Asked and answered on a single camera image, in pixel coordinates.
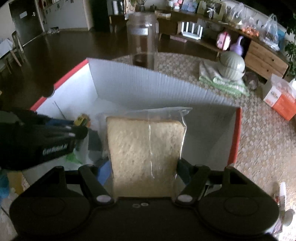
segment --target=tissue box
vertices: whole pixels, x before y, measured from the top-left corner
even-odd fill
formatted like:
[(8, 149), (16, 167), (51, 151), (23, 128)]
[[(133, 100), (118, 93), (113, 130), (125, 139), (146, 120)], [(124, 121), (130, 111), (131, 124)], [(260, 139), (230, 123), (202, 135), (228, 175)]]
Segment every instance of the tissue box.
[(262, 87), (263, 101), (278, 112), (287, 121), (296, 114), (294, 90), (289, 83), (272, 74), (270, 80)]

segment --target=door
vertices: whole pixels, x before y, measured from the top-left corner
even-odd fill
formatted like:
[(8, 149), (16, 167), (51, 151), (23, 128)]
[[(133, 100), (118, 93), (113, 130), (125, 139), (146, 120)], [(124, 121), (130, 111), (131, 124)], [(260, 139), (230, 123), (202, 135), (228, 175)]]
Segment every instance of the door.
[(43, 32), (34, 0), (14, 0), (9, 3), (9, 9), (21, 45)]

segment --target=white table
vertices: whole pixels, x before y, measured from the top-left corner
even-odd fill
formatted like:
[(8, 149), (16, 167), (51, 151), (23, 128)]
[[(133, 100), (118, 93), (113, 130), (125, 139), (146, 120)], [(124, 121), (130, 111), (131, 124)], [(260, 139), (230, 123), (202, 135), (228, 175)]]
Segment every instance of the white table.
[(12, 50), (13, 43), (9, 39), (5, 39), (0, 43), (0, 58), (7, 52)]
[(22, 66), (13, 52), (13, 43), (9, 39), (5, 39), (3, 42), (0, 43), (0, 59), (8, 52), (11, 53), (17, 64), (19, 66)]

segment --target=folded towel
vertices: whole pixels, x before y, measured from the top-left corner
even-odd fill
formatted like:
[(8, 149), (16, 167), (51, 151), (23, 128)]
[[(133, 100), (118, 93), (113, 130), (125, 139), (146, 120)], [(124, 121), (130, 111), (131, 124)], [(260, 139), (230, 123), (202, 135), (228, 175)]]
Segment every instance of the folded towel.
[(220, 75), (217, 67), (217, 62), (211, 60), (202, 60), (200, 62), (199, 80), (208, 85), (223, 90), (234, 96), (246, 95), (249, 96), (248, 88), (245, 86), (242, 79), (229, 80)]

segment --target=bottle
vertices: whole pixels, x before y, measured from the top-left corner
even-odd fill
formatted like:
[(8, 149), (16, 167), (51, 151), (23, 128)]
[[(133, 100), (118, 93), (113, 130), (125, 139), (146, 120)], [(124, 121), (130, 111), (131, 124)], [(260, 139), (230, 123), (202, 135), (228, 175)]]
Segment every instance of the bottle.
[(240, 45), (240, 42), (242, 39), (243, 39), (243, 36), (239, 36), (237, 39), (237, 42), (230, 46), (230, 51), (236, 52), (240, 56), (242, 56), (242, 54), (244, 52), (243, 47)]
[(231, 37), (226, 31), (218, 34), (216, 45), (219, 49), (227, 50), (230, 45)]
[(280, 217), (285, 216), (285, 205), (286, 205), (286, 183), (282, 182), (279, 186), (279, 214)]
[(154, 13), (135, 12), (127, 22), (131, 64), (156, 70), (158, 21)]

